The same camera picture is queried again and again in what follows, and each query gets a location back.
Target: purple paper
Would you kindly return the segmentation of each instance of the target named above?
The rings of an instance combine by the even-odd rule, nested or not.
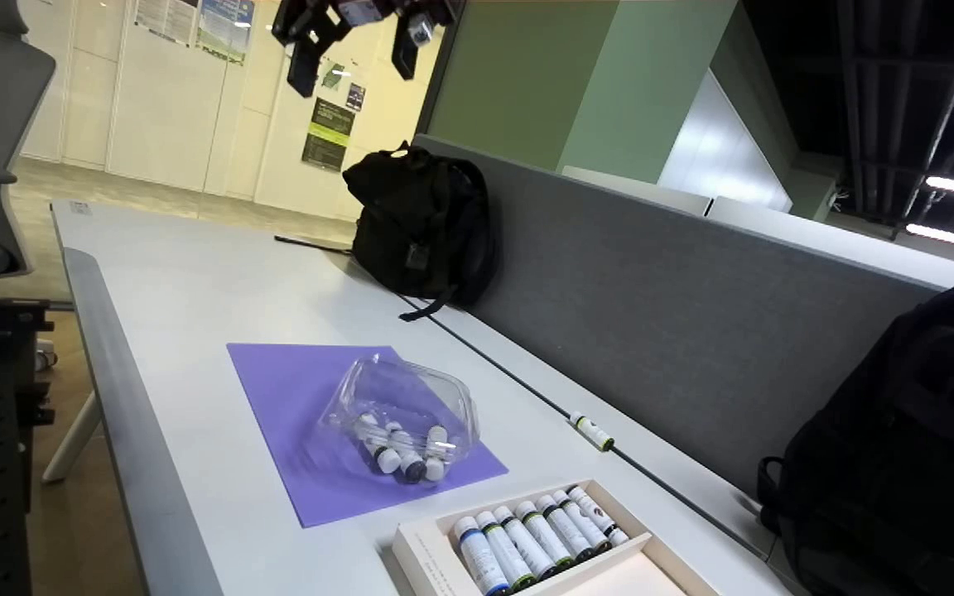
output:
[[[402,483],[379,476],[353,440],[319,425],[346,370],[357,357],[397,357],[391,349],[228,346],[228,355],[300,527],[360,518],[507,474],[507,466],[477,443],[441,483]],[[443,409],[419,377],[411,390],[422,400],[427,398],[430,409]]]

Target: box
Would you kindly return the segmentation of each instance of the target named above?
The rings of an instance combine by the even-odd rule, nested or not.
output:
[[[452,527],[459,518],[477,518],[479,509],[515,507],[541,492],[552,492],[574,483],[558,483],[533,492],[516,492],[509,500],[458,509],[438,521],[403,523],[391,544],[419,596],[479,596],[470,580]],[[550,580],[541,580],[525,596],[595,596],[595,593],[642,593],[642,596],[707,596],[711,587],[689,571],[648,527],[642,527],[622,502],[616,502],[599,483],[580,480],[580,487],[631,534],[626,544],[582,559]]]

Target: floor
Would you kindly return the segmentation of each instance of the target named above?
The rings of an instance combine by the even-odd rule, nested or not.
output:
[[[88,170],[20,162],[12,174],[20,182],[9,190],[9,213],[24,235],[33,271],[0,282],[0,298],[41,298],[60,305],[70,302],[49,218],[53,198],[118,202],[129,209],[265,229],[324,246],[348,246],[350,239],[350,225],[341,222],[129,182]],[[49,463],[53,448],[60,443],[84,398],[88,395],[75,316],[58,311],[53,326],[58,329],[46,342],[53,342],[53,351],[60,357],[58,370],[49,374],[49,404],[58,409],[58,425],[38,430],[38,474]],[[81,463],[64,483],[42,487],[38,480],[31,509],[31,564],[38,596],[145,593],[103,430],[96,430],[93,443],[84,451]]]

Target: black backpack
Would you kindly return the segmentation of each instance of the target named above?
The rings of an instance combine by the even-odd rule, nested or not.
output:
[[[443,302],[470,305],[498,267],[498,241],[485,177],[473,162],[403,145],[370,153],[346,174],[366,207],[350,257],[385,289],[433,298],[403,323]]]
[[[762,462],[759,500],[819,596],[954,596],[954,289],[900,316]]]

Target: vial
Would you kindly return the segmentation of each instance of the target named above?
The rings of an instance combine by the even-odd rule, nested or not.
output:
[[[453,443],[447,440],[447,428],[433,425],[425,435],[425,480],[430,483],[443,480],[452,453],[453,453]]]
[[[521,550],[525,564],[531,564],[538,580],[552,571],[552,559],[544,553],[533,534],[509,512],[509,507],[498,507],[498,523],[507,531],[507,536]]]
[[[607,534],[593,521],[582,518],[582,509],[567,496],[567,489],[552,489],[552,500],[560,509],[567,509],[567,518],[576,523],[576,531],[585,536],[593,550],[611,547]]]
[[[544,547],[544,553],[550,558],[552,571],[567,571],[574,564],[570,550],[563,547],[563,540],[552,534],[552,527],[547,523],[547,518],[538,509],[533,500],[516,502],[515,509],[521,518],[521,523],[538,536],[538,544]]]
[[[360,413],[350,430],[366,443],[381,474],[402,469],[402,453],[387,448],[387,430],[379,428],[374,413]]]
[[[452,462],[452,453],[453,453],[453,443],[447,440],[447,428],[433,425],[425,435],[425,458]]]
[[[498,553],[489,550],[473,518],[453,523],[453,540],[485,596],[509,593],[507,573],[500,571]]]
[[[544,492],[538,500],[538,507],[544,509],[547,523],[552,527],[552,534],[570,547],[570,553],[576,559],[591,558],[593,547],[585,544],[585,536],[580,534],[580,527],[552,502],[550,492]]]
[[[620,544],[631,540],[631,534],[622,534],[622,531],[616,527],[616,521],[612,521],[580,483],[570,487],[567,492],[570,492],[570,500],[576,500],[580,509],[611,536],[612,547],[620,547]]]
[[[525,564],[525,558],[516,553],[516,547],[509,544],[509,536],[505,534],[498,512],[479,509],[477,512],[477,527],[485,527],[485,536],[489,544],[489,553],[498,553],[507,580],[515,590],[531,587],[533,582],[533,571],[531,564]]]
[[[393,448],[397,453],[402,453],[402,476],[406,480],[406,483],[419,483],[419,480],[425,480],[425,462],[422,462],[422,453],[413,451],[413,438],[402,428],[402,425],[391,425],[387,428],[387,448]]]

